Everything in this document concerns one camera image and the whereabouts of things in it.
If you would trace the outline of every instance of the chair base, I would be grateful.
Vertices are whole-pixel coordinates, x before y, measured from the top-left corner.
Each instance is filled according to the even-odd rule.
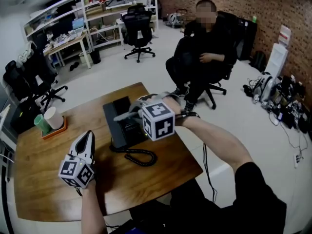
[[[51,90],[49,90],[49,91],[47,91],[47,92],[45,93],[45,95],[42,97],[42,100],[41,100],[41,102],[40,102],[41,105],[43,106],[43,105],[44,105],[44,102],[47,101],[46,104],[45,104],[45,107],[44,107],[44,111],[47,110],[47,108],[48,108],[48,106],[49,106],[49,103],[50,103],[51,99],[53,99],[53,98],[60,99],[62,102],[65,102],[65,99],[64,99],[64,98],[62,98],[62,97],[56,95],[56,93],[58,93],[59,91],[61,91],[61,90],[64,89],[64,88],[65,88],[66,90],[68,89],[67,86],[62,86],[62,87],[60,87],[60,88],[58,88],[58,89],[51,89]]]
[[[218,90],[218,91],[222,91],[223,92],[223,95],[226,95],[226,89],[224,89],[224,88],[221,88],[221,87],[217,87],[217,86],[214,86],[214,85],[212,85],[212,84],[208,84],[208,86],[206,87],[206,89],[205,89],[205,91],[206,91],[206,93],[208,94],[208,96],[209,96],[209,99],[211,100],[211,102],[212,102],[212,104],[213,104],[213,106],[211,107],[213,110],[214,109],[216,109],[216,104],[215,104],[215,99],[214,99],[214,97],[213,97],[213,95],[212,95],[212,93],[211,93],[211,89],[213,89],[213,90]]]
[[[136,62],[139,63],[140,62],[140,55],[141,55],[141,53],[152,54],[153,57],[156,56],[155,53],[152,52],[151,50],[152,50],[151,48],[140,48],[140,47],[139,48],[134,48],[133,50],[131,50],[130,53],[125,55],[125,59],[127,59],[127,57],[130,56],[130,55],[138,53]]]

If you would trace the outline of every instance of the person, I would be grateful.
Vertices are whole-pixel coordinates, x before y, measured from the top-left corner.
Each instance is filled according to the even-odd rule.
[[[166,97],[163,101],[176,115],[181,113],[174,99]],[[244,145],[228,131],[197,117],[180,119],[176,124],[193,132],[231,166],[236,200],[232,206],[220,208],[205,199],[193,179],[171,192],[170,206],[152,200],[130,209],[133,221],[141,226],[142,232],[136,233],[283,233],[286,204],[265,183]],[[107,233],[95,187],[91,181],[83,190],[83,234]]]
[[[217,83],[231,71],[237,54],[230,33],[224,19],[218,17],[214,2],[197,3],[196,20],[186,25],[174,57],[166,62],[166,69],[176,84],[173,93],[185,96],[185,110],[193,110],[207,83]],[[189,90],[185,87],[188,81]]]

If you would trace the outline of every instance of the brick wall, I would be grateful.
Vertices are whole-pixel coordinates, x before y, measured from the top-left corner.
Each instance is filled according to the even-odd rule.
[[[162,14],[187,9],[195,12],[198,0],[160,0]],[[312,0],[213,0],[218,10],[251,20],[257,16],[258,32],[253,53],[262,50],[267,59],[277,42],[281,24],[292,31],[289,53],[282,71],[294,74],[307,90],[305,104],[312,107]]]

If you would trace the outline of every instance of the man's hand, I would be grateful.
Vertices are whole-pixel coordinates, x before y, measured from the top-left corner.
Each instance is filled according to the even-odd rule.
[[[224,58],[225,58],[224,55],[218,55],[213,53],[202,53],[200,55],[199,61],[201,63],[208,63],[211,62],[212,60],[224,61]]]
[[[201,63],[208,63],[208,62],[211,62],[212,60],[213,60],[213,54],[211,53],[202,53],[199,58],[199,61]]]

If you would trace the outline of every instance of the green cup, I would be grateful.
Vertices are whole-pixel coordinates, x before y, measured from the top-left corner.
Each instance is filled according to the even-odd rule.
[[[37,117],[34,120],[34,124],[41,131],[43,131],[44,134],[48,133],[50,131],[50,129],[51,129],[51,126],[44,119],[43,115],[37,115]]]

